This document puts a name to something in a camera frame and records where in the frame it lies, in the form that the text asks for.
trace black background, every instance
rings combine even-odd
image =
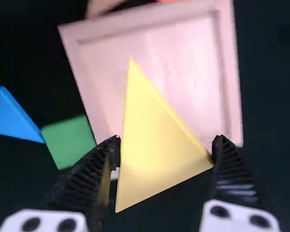
[[[290,0],[234,1],[241,152],[265,208],[290,232]],[[85,0],[0,1],[0,85],[38,127],[84,113],[57,25],[82,19],[85,8]],[[60,173],[45,145],[0,136],[0,222],[21,208],[38,207]],[[106,230],[197,231],[210,177],[205,172],[110,213]]]

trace blue triangle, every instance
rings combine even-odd
[[[0,87],[0,134],[45,143],[39,128],[5,87]]]

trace yellow triangle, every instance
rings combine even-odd
[[[213,167],[201,142],[133,61],[120,150],[116,213]]]

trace wooden tray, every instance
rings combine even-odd
[[[129,59],[211,151],[243,144],[230,0],[152,4],[59,27],[97,143],[122,134]]]

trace green square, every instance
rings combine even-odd
[[[59,170],[71,167],[96,146],[85,115],[47,125],[41,133]]]

